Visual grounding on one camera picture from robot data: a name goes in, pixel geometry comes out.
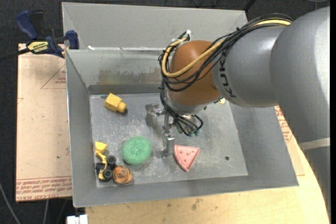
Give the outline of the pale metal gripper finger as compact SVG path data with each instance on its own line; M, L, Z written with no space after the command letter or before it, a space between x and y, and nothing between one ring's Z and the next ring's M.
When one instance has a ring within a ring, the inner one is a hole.
M146 108L146 124L147 126L152 126L154 117L161 115L160 106L158 103L151 103L147 104L145 108Z
M169 157L174 153L175 137L169 131L163 131L163 157Z

